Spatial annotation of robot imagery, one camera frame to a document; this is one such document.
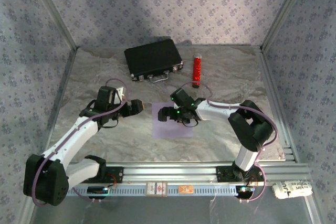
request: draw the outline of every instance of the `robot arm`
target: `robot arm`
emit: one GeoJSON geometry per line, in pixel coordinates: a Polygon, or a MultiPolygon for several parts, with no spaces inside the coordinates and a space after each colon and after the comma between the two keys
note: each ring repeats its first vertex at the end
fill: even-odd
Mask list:
{"type": "Polygon", "coordinates": [[[167,117],[181,123],[190,120],[217,121],[228,120],[242,144],[238,156],[233,162],[233,174],[237,180],[247,180],[258,153],[273,132],[271,124],[261,115],[242,108],[251,108],[262,112],[252,101],[239,104],[210,102],[197,98],[194,100],[183,89],[171,94],[174,107],[164,107],[159,111],[159,121],[165,122],[167,117]]]}
{"type": "Polygon", "coordinates": [[[32,196],[34,178],[45,157],[53,154],[43,166],[38,176],[35,196],[37,199],[53,206],[60,204],[69,188],[89,178],[97,180],[106,177],[106,161],[96,156],[86,156],[80,163],[70,165],[72,158],[82,146],[94,136],[109,120],[139,114],[143,110],[140,100],[127,102],[119,110],[122,103],[122,88],[115,89],[103,86],[99,89],[96,100],[91,101],[81,111],[71,129],[50,149],[41,156],[33,154],[26,162],[24,194],[32,196]],[[90,117],[115,110],[93,120],[90,117]]]}

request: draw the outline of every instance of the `red glitter tube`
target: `red glitter tube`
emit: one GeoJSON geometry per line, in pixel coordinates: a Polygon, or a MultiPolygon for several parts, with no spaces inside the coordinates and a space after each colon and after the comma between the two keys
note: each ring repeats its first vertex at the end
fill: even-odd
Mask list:
{"type": "MultiPolygon", "coordinates": [[[[201,59],[202,56],[200,54],[194,55],[193,81],[201,81],[201,59]]],[[[193,82],[193,88],[198,89],[199,87],[199,82],[193,82]]]]}

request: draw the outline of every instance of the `gray marble table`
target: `gray marble table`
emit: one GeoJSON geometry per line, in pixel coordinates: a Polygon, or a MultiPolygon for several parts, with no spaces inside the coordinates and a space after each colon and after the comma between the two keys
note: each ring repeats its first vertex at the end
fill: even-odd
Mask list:
{"type": "MultiPolygon", "coordinates": [[[[75,162],[92,154],[108,162],[152,161],[232,161],[240,143],[228,123],[202,121],[191,138],[153,139],[151,104],[167,102],[170,94],[191,80],[193,55],[202,59],[201,80],[213,90],[212,100],[239,103],[250,99],[268,115],[271,109],[258,62],[252,47],[178,47],[184,69],[168,81],[132,82],[123,54],[124,49],[79,49],[73,64],[51,143],[59,140],[74,124],[79,112],[97,97],[105,81],[116,77],[127,82],[130,99],[140,99],[145,109],[137,116],[121,119],[115,129],[103,129],[93,136],[75,156],[75,162]]],[[[112,87],[119,87],[111,82],[112,87]]],[[[207,97],[205,88],[185,90],[193,97],[207,97]]],[[[284,159],[278,140],[261,159],[284,159]]]]}

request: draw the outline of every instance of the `patterned wall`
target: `patterned wall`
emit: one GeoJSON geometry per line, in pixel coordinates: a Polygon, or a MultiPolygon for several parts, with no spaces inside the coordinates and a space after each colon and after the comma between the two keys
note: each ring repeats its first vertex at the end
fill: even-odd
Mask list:
{"type": "Polygon", "coordinates": [[[70,49],[40,0],[0,0],[0,223],[14,223],[25,162],[46,145],[70,49]]]}
{"type": "Polygon", "coordinates": [[[80,47],[260,45],[284,0],[53,0],[80,47]]]}
{"type": "Polygon", "coordinates": [[[336,223],[336,0],[297,0],[267,57],[302,162],[336,223]]]}

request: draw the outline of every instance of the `enclosure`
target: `enclosure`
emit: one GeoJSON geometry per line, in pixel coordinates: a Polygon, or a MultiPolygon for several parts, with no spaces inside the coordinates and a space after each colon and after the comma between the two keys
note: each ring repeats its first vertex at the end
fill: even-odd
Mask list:
{"type": "MultiPolygon", "coordinates": [[[[0,15],[0,223],[336,223],[336,0],[1,0],[0,15]],[[124,50],[167,38],[183,70],[164,82],[133,82],[124,50]],[[260,157],[267,185],[311,179],[312,196],[278,200],[267,186],[259,200],[242,204],[202,194],[95,205],[69,192],[58,207],[37,208],[23,195],[28,157],[58,141],[112,77],[145,109],[100,131],[73,162],[100,156],[124,166],[132,183],[154,178],[136,173],[154,166],[165,176],[171,169],[168,183],[183,176],[212,182],[207,169],[239,152],[229,124],[205,121],[192,137],[152,137],[152,105],[191,81],[195,53],[214,101],[253,100],[277,124],[277,141],[260,157]]],[[[186,91],[208,95],[202,87],[186,91]]]]}

